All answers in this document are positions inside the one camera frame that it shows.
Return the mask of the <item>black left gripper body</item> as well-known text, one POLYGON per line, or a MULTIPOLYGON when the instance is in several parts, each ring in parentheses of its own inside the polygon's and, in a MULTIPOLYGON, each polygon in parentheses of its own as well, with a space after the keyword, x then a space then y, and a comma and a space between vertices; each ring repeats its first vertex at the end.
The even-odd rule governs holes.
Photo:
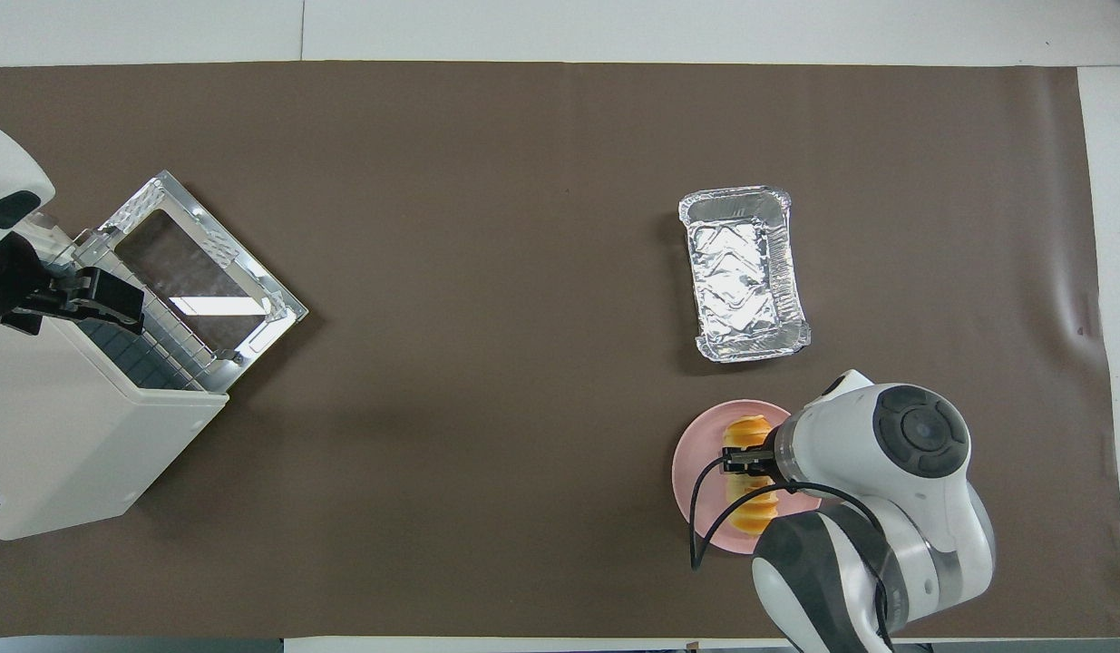
POLYGON ((48 284, 49 273, 28 240, 16 232, 0 240, 0 318, 48 284))

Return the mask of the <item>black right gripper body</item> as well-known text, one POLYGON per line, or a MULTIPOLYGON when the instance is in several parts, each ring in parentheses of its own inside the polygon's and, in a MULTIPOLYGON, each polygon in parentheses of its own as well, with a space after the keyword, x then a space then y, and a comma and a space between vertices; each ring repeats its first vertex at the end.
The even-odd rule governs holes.
POLYGON ((765 476, 772 481, 784 481, 783 472, 780 470, 778 447, 776 447, 775 435, 767 435, 765 441, 752 447, 752 461, 747 464, 747 472, 753 476, 765 476))

